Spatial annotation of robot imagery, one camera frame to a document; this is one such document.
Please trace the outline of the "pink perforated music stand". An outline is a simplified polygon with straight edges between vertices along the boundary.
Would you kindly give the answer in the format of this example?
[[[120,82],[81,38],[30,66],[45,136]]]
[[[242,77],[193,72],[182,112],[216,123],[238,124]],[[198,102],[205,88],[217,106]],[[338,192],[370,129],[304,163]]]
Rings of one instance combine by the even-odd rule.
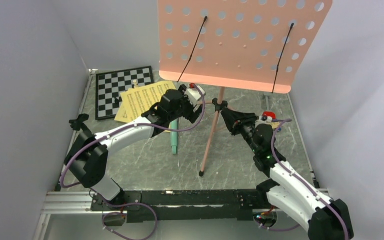
[[[330,0],[159,0],[165,80],[266,93],[290,92],[333,2]]]

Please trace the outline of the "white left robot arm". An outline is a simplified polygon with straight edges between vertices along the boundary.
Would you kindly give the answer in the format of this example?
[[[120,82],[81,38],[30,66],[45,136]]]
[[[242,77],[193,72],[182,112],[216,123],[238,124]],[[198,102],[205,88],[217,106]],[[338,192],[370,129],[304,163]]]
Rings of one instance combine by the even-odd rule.
[[[92,133],[84,123],[87,114],[81,114],[69,121],[74,130],[80,133],[64,160],[65,169],[60,176],[60,186],[64,184],[67,172],[71,172],[78,183],[92,189],[104,198],[104,204],[111,210],[119,209],[125,202],[124,190],[107,173],[107,161],[119,150],[141,140],[153,138],[163,131],[174,132],[171,122],[184,118],[195,128],[203,118],[205,90],[195,84],[178,89],[169,89],[149,110],[135,120],[114,129]]]

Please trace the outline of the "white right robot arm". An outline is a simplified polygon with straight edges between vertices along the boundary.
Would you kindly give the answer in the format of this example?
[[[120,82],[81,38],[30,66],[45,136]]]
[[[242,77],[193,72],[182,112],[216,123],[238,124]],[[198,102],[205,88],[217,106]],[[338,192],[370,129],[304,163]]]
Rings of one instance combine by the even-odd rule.
[[[350,240],[353,228],[349,210],[341,199],[332,199],[305,180],[276,149],[277,128],[254,113],[221,110],[229,132],[241,135],[254,153],[254,163],[268,180],[256,190],[262,208],[275,206],[289,215],[310,240]]]

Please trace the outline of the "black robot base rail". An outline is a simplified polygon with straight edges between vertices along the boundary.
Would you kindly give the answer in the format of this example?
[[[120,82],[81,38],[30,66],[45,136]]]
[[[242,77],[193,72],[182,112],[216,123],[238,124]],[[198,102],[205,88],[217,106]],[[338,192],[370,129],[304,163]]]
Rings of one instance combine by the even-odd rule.
[[[94,195],[92,211],[123,213],[127,223],[169,220],[236,219],[251,221],[271,204],[258,190],[125,190],[120,200],[104,201]]]

